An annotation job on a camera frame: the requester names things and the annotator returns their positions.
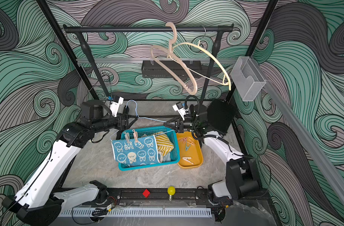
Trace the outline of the yellow striped towel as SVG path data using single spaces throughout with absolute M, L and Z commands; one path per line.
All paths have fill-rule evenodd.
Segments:
M 164 157 L 174 149 L 174 144 L 171 142 L 166 133 L 155 134 L 157 149 L 161 156 Z

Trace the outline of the cream plastic hanger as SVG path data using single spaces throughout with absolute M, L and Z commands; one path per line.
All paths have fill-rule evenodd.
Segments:
M 218 65 L 218 67 L 222 70 L 223 74 L 224 74 L 224 77 L 222 79 L 222 82 L 218 82 L 216 80 L 213 80 L 211 78 L 207 78 L 207 76 L 205 75 L 202 75 L 200 74 L 202 77 L 204 77 L 205 79 L 208 79 L 212 82 L 215 82 L 217 84 L 220 84 L 220 85 L 223 85 L 223 86 L 228 86 L 228 89 L 229 91 L 232 90 L 232 82 L 231 82 L 231 79 L 229 78 L 229 75 L 227 73 L 227 71 L 225 70 L 224 66 L 222 65 L 222 63 L 217 59 L 217 54 L 220 50 L 220 45 L 221 45 L 221 39 L 222 39 L 222 36 L 224 34 L 225 31 L 223 30 L 218 30 L 217 31 L 217 35 L 216 35 L 216 38 L 215 38 L 215 42 L 213 44 L 213 47 L 212 47 L 212 52 L 209 52 L 207 51 L 206 49 L 202 48 L 199 46 L 200 43 L 198 43 L 197 45 L 196 44 L 193 44 L 193 43 L 190 43 L 190 42 L 182 42 L 182 43 L 179 43 L 179 44 L 176 44 L 176 45 L 171 45 L 171 52 L 173 53 L 174 49 L 179 47 L 179 46 L 182 46 L 182 45 L 189 45 L 190 47 L 194 47 L 196 49 L 199 49 L 200 51 L 202 51 L 203 53 L 205 53 L 207 56 L 210 57 L 210 60 L 212 60 L 212 66 L 216 63 Z

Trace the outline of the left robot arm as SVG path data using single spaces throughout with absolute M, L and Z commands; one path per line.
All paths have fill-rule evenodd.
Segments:
M 52 190 L 67 166 L 95 134 L 108 134 L 111 129 L 121 131 L 130 127 L 127 110 L 118 113 L 123 101 L 122 97 L 113 96 L 107 98 L 107 105 L 101 100 L 83 102 L 80 115 L 63 127 L 50 153 L 30 180 L 14 196 L 6 197 L 2 205 L 23 223 L 48 226 L 60 213 L 85 202 L 105 204 L 107 187 L 96 180 L 65 193 L 53 193 Z

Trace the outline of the blue rabbit print towel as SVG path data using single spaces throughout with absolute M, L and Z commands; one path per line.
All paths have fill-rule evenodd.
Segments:
M 161 163 L 154 135 L 129 140 L 112 140 L 114 159 L 127 167 L 137 167 Z

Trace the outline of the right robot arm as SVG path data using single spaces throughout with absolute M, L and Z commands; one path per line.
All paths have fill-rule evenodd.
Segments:
M 232 123 L 233 107 L 221 100 L 213 100 L 208 106 L 189 105 L 187 96 L 184 103 L 177 102 L 173 110 L 179 115 L 164 123 L 164 126 L 178 133 L 191 132 L 192 139 L 205 144 L 226 165 L 225 179 L 208 185 L 208 198 L 213 204 L 231 203 L 258 191 L 261 187 L 257 160 L 233 148 L 224 139 Z

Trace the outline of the grey clothespin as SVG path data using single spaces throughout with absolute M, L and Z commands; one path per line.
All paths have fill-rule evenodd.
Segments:
M 124 131 L 124 138 L 127 144 L 130 143 L 130 134 L 126 131 Z

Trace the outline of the white clothespin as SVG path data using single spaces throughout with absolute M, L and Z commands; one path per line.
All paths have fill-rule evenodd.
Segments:
M 184 161 L 186 161 L 186 162 L 188 162 L 188 163 L 190 163 L 190 164 L 194 164 L 191 160 L 192 160 L 192 158 L 191 157 L 182 157 L 182 159 L 184 160 Z

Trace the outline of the mint green clothespin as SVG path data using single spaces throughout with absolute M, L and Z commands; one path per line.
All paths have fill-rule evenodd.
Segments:
M 188 151 L 190 147 L 191 147 L 191 144 L 189 142 L 186 142 L 185 143 L 185 151 Z

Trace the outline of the pink clothespin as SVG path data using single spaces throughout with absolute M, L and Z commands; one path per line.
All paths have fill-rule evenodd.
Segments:
M 139 138 L 138 132 L 136 130 L 132 130 L 132 132 L 133 132 L 133 137 L 134 137 L 135 143 L 138 143 L 138 138 Z

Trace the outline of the orange clothespin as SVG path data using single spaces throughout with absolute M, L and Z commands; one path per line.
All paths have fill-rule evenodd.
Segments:
M 194 144 L 195 144 L 194 140 L 191 139 L 190 137 L 184 137 L 184 138 L 181 139 L 181 141 L 182 141 L 183 143 L 186 143 L 186 144 L 191 144 L 191 145 L 194 145 Z

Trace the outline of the light blue wire hanger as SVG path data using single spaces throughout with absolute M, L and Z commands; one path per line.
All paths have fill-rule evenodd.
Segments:
M 130 126 L 133 124 L 133 123 L 135 123 L 138 119 L 148 119 L 148 120 L 153 120 L 153 121 L 157 121 L 157 122 L 166 122 L 166 121 L 163 121 L 163 120 L 160 120 L 160 118 L 172 118 L 172 116 L 139 116 L 139 114 L 138 114 L 138 111 L 137 111 L 137 108 L 138 108 L 138 103 L 135 101 L 135 100 L 128 100 L 127 101 L 127 103 L 126 103 L 126 105 L 124 106 L 124 108 L 125 109 L 127 109 L 127 107 L 128 107 L 128 104 L 130 103 L 130 102 L 134 102 L 135 103 L 135 115 L 127 115 L 126 117 L 127 117 L 127 122 L 129 122 L 129 118 L 134 118 L 134 121 L 133 122 L 131 122 L 130 124 L 129 124 L 129 127 L 128 127 L 128 129 L 130 128 Z

